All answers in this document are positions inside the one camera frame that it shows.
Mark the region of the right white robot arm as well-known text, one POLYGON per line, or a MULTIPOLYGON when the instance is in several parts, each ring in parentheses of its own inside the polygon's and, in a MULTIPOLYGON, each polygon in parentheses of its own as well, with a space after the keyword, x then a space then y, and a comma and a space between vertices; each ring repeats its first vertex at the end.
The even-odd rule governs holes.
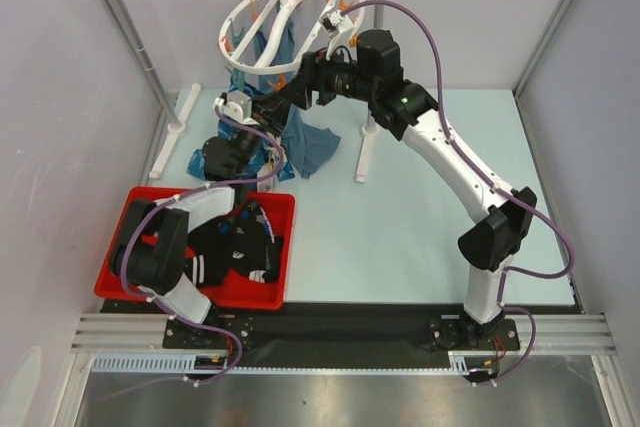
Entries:
POLYGON ((473 348, 493 341, 498 332, 495 321, 502 315, 499 276, 528 233, 535 193, 525 187, 501 194, 484 163, 467 164, 470 156, 455 147, 438 102, 424 87, 405 79, 400 47, 386 30, 361 34, 353 60, 325 49, 305 53, 296 75, 275 95, 301 109, 313 103, 326 105, 336 97, 366 103, 382 129, 416 152, 444 180, 474 223, 458 240, 470 265, 464 301, 468 318, 461 323, 461 335, 473 348))

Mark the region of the black blue sunrise sock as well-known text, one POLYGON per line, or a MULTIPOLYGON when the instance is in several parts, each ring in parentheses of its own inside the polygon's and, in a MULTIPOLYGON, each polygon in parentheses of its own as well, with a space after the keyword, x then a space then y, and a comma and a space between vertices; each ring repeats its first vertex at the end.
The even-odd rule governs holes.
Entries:
POLYGON ((223 219, 217 229, 237 248, 276 245, 271 223, 256 200, 249 200, 235 214, 223 219))

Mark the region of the white round clip hanger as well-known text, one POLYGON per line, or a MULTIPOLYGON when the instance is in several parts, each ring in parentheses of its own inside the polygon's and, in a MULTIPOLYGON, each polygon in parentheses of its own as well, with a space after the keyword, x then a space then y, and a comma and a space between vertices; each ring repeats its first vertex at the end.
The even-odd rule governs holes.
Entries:
POLYGON ((223 20, 217 46, 234 72, 254 76, 296 71, 303 55, 329 35, 320 25, 330 12, 341 11, 362 0, 242 0, 223 20), (295 57, 291 63, 272 64, 287 21, 295 25, 295 57), (259 29, 267 36, 260 58, 254 54, 253 40, 259 29))

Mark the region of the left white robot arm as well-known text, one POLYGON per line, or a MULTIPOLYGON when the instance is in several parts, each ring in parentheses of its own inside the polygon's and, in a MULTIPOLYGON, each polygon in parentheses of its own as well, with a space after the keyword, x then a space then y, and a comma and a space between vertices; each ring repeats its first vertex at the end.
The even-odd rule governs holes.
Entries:
POLYGON ((284 166, 282 147, 251 117, 251 107, 251 99, 236 91, 215 99, 219 122, 235 128, 236 135, 215 139, 213 178, 164 199, 132 200, 107 260, 125 292, 185 323, 185 335, 199 347, 214 344, 222 327, 214 301, 198 288, 207 266, 197 263, 194 272, 186 272, 189 235, 228 218, 259 183, 274 179, 284 166), (276 167, 261 177, 244 178, 242 171, 263 141, 276 150, 276 167))

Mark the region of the orange clothes peg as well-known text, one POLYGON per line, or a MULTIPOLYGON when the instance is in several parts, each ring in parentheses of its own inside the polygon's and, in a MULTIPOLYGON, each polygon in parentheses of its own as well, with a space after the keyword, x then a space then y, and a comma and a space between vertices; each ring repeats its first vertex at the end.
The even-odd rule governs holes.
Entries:
POLYGON ((287 79, 283 74, 279 74, 277 79, 274 81, 268 81, 268 85, 272 88, 273 91, 279 91, 284 88, 287 84, 287 79))

